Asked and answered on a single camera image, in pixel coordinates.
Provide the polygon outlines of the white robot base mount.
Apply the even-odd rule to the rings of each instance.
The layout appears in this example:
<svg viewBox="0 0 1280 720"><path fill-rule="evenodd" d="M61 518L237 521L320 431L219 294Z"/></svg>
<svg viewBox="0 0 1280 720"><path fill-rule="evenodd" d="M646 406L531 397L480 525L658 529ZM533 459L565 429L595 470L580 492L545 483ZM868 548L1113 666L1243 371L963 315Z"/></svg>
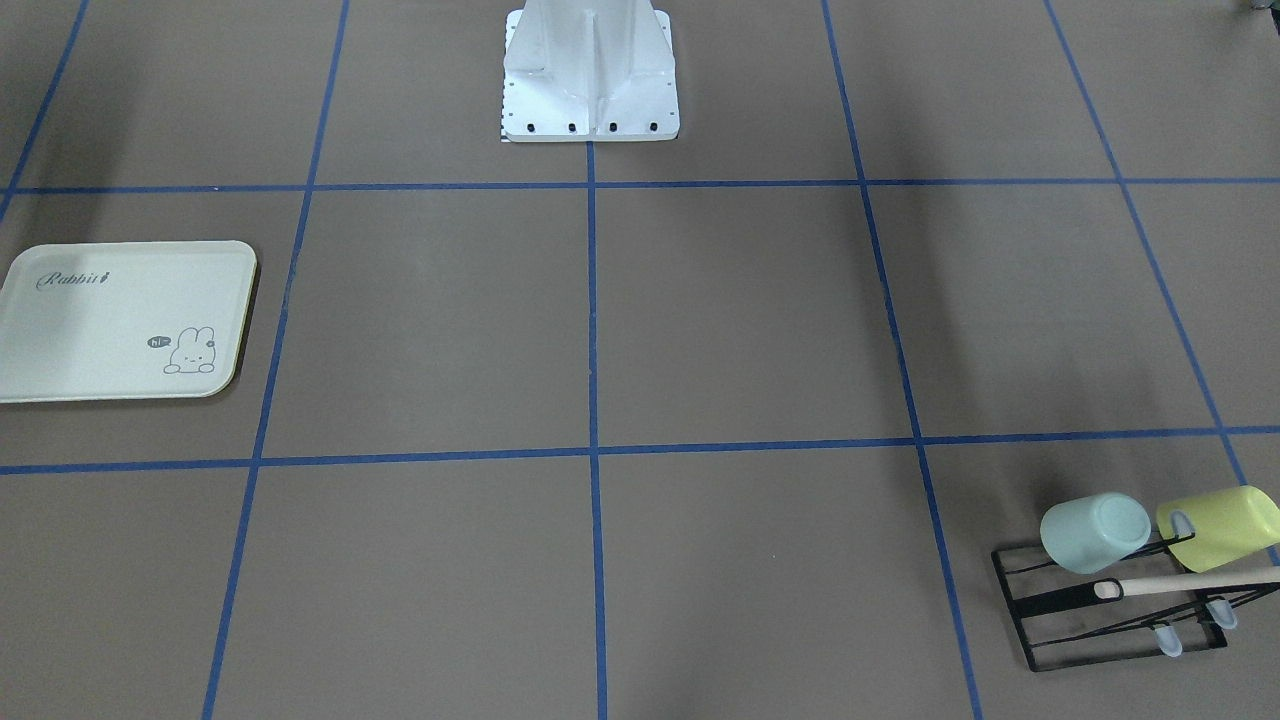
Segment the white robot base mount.
<svg viewBox="0 0 1280 720"><path fill-rule="evenodd" d="M649 1L527 1L504 22L500 140L678 137L669 14Z"/></svg>

